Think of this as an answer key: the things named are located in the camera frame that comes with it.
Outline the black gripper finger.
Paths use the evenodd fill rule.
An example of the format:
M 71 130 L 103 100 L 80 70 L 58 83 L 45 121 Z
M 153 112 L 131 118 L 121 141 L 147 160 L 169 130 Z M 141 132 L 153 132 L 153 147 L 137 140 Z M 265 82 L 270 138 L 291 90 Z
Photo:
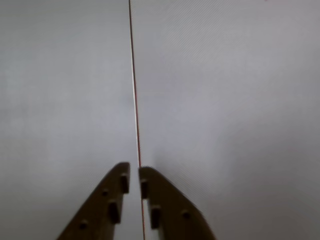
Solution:
M 150 166 L 138 170 L 150 227 L 161 240 L 215 240 L 202 213 L 171 181 Z
M 59 240 L 112 240 L 121 223 L 123 198 L 130 190 L 130 163 L 116 164 L 99 182 Z

